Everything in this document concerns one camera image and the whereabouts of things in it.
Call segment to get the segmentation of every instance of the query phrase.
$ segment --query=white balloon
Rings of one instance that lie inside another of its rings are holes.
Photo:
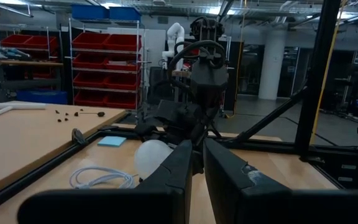
[[[139,177],[146,179],[173,150],[160,140],[143,142],[135,152],[135,170]]]

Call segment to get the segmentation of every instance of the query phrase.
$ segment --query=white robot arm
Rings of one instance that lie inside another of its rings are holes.
[[[174,23],[168,30],[167,30],[167,43],[168,43],[168,51],[162,52],[162,68],[167,69],[168,67],[168,58],[173,57],[175,54],[175,44],[182,42],[185,40],[185,29],[179,24]],[[177,48],[178,52],[183,50],[183,44],[179,45]],[[183,59],[180,59],[176,65],[175,71],[180,71],[183,67]]]

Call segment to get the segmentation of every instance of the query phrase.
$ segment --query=black screw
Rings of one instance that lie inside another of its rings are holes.
[[[105,115],[104,112],[99,112],[99,113],[80,113],[80,114],[97,114],[98,117],[103,117]]]

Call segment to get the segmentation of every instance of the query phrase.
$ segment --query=coiled white cable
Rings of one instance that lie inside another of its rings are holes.
[[[78,180],[78,176],[86,171],[86,170],[101,170],[101,171],[105,171],[105,172],[109,172],[111,174],[108,175],[104,175],[101,177],[98,177],[94,180],[91,180],[87,183],[81,183]],[[100,166],[89,166],[89,167],[84,167],[81,169],[78,169],[76,171],[74,171],[74,173],[71,175],[70,177],[70,185],[73,188],[76,189],[89,189],[94,185],[98,185],[98,184],[108,184],[109,180],[115,179],[115,178],[124,178],[124,183],[122,183],[118,188],[120,189],[127,189],[127,188],[134,188],[135,187],[135,181],[134,181],[134,177],[137,175],[130,175],[127,174],[123,171],[120,170],[116,170],[116,169],[111,169],[111,168],[106,168],[106,167],[100,167]]]

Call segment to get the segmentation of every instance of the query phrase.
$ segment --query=blue sticky note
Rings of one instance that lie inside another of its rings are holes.
[[[107,136],[98,143],[98,146],[119,147],[127,138]]]

